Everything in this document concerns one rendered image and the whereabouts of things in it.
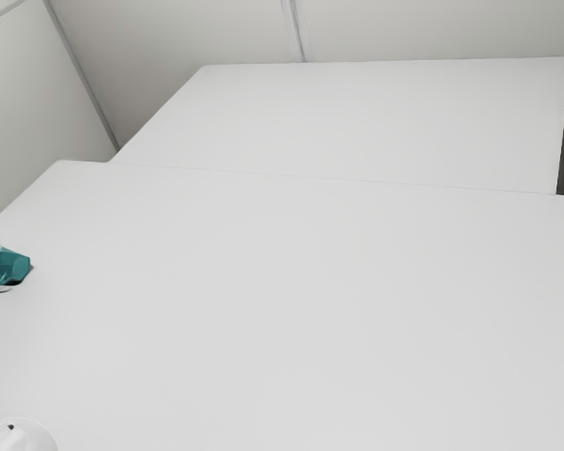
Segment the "teal faceted mug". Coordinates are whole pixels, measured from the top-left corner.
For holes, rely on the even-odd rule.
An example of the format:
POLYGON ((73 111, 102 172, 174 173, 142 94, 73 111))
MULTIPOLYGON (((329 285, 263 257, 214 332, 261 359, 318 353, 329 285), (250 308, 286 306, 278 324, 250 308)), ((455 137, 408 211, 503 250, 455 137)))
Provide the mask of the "teal faceted mug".
POLYGON ((31 270, 31 259, 28 256, 6 248, 0 250, 0 287, 21 284, 31 270))

